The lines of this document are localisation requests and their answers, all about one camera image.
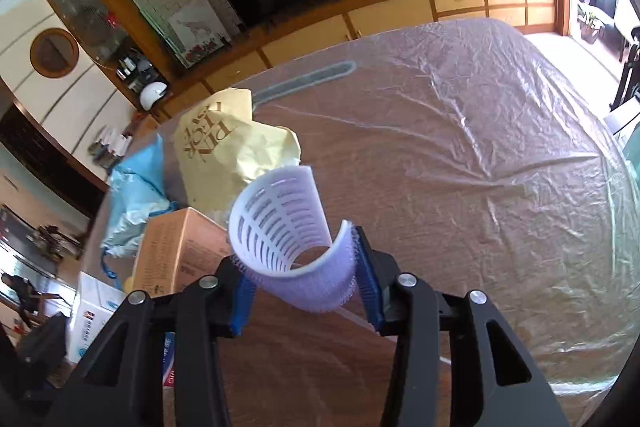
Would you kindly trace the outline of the purple hair roller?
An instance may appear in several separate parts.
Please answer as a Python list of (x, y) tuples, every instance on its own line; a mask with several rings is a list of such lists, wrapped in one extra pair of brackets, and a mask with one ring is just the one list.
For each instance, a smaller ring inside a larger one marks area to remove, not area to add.
[(248, 184), (232, 206), (233, 254), (254, 284), (307, 312), (333, 311), (356, 289), (352, 222), (332, 236), (308, 166), (271, 170)]

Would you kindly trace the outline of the brown cardboard box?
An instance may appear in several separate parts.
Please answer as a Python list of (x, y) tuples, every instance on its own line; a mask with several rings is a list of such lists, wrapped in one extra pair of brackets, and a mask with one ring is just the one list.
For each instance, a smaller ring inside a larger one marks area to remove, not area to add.
[(231, 255), (228, 232), (194, 208), (150, 219), (134, 262), (133, 291), (151, 297), (183, 291)]

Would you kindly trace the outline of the white blue carton box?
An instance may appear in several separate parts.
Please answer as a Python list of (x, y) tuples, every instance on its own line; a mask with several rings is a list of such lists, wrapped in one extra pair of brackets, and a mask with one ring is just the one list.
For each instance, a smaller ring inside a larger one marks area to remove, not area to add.
[(66, 329), (66, 359), (77, 364), (125, 300), (126, 294), (80, 271), (72, 314)]

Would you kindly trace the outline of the yellow paper bag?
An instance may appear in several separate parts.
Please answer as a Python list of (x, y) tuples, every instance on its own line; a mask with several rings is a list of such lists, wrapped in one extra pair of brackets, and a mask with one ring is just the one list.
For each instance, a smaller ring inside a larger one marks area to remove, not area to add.
[(235, 88), (182, 114), (174, 149), (188, 205), (224, 228), (248, 184), (302, 156), (296, 133), (254, 120), (252, 91)]

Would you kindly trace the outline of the clear plastic table cover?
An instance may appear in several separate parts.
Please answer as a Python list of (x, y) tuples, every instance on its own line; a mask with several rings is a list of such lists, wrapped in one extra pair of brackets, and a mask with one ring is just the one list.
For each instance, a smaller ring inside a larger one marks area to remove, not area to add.
[[(358, 285), (297, 309), (231, 248), (175, 294), (131, 291), (91, 343), (50, 426), (163, 426), (163, 343), (176, 336), (178, 426), (433, 426), (447, 352), (455, 426), (639, 421), (639, 187), (608, 126), (517, 30), (445, 20), (338, 44), (245, 80), (253, 119), (296, 133), (332, 236), (359, 225), (384, 323)], [(165, 191), (190, 207), (159, 134)]]

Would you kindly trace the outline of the stack of books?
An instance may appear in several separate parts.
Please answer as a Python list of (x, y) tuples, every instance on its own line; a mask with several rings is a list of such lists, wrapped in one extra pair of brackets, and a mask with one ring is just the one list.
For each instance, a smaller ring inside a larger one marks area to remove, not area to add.
[(130, 134), (122, 134), (116, 128), (104, 126), (88, 147), (94, 165), (111, 171), (124, 158), (132, 141)]

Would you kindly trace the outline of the wooden tv cabinet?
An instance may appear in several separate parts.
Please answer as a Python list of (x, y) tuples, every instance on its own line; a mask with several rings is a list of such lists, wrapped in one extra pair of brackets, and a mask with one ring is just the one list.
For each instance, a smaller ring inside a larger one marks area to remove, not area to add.
[(152, 109), (164, 122), (210, 94), (339, 43), (439, 20), (489, 17), (523, 34), (568, 34), (568, 0), (328, 0), (235, 39), (176, 81)]

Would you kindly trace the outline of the blue drawstring bag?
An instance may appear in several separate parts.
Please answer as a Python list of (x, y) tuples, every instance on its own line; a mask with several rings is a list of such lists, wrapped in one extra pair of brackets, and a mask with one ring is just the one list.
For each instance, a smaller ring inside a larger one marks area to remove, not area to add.
[(151, 218), (177, 209), (165, 191), (164, 141), (158, 134), (146, 147), (122, 160), (111, 172), (110, 215), (100, 244), (103, 273), (119, 287), (108, 258), (134, 258)]

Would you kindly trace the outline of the round wooden wall mirror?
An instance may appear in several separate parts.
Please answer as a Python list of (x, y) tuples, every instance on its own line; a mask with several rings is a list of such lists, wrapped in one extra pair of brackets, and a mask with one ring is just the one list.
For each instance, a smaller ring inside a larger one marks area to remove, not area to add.
[(32, 68), (46, 78), (68, 75), (79, 61), (79, 46), (75, 38), (61, 28), (41, 31), (29, 49)]

